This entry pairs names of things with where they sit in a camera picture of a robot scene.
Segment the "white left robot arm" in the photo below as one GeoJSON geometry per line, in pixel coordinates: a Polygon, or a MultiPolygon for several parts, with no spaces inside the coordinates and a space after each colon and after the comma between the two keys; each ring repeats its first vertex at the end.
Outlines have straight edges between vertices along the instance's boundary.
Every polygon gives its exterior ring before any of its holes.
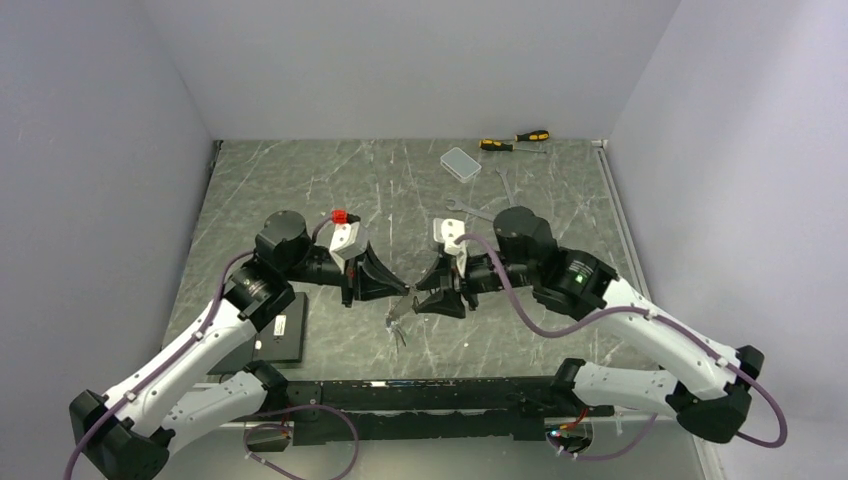
{"type": "Polygon", "coordinates": [[[108,479],[152,479],[173,454],[223,423],[255,413],[279,417],[288,382],[264,361],[220,387],[199,392],[195,384],[283,314],[295,283],[337,287],[345,306],[409,292],[376,256],[357,216],[336,210],[329,219],[335,231],[325,247],[300,213],[271,214],[253,249],[227,263],[198,319],[106,392],[81,392],[69,407],[75,447],[65,475],[86,458],[108,479]]]}

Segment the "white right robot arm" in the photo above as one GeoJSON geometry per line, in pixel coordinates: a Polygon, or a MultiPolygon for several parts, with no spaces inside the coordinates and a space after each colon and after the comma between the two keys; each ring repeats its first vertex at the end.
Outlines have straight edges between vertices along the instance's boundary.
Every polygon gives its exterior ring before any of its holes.
{"type": "Polygon", "coordinates": [[[496,291],[520,309],[516,292],[527,287],[548,311],[573,321],[558,331],[532,324],[538,335],[564,337],[596,325],[656,363],[653,370],[628,370],[565,359],[550,388],[557,411],[574,415],[596,406],[620,406],[671,417],[714,443],[740,436],[752,383],[764,362],[761,351],[722,344],[684,325],[599,258],[559,245],[549,223],[528,208],[502,211],[493,230],[495,243],[472,255],[468,246],[479,242],[479,235],[460,220],[434,220],[438,256],[418,283],[427,294],[419,312],[461,318],[477,307],[481,294],[496,291]]]}

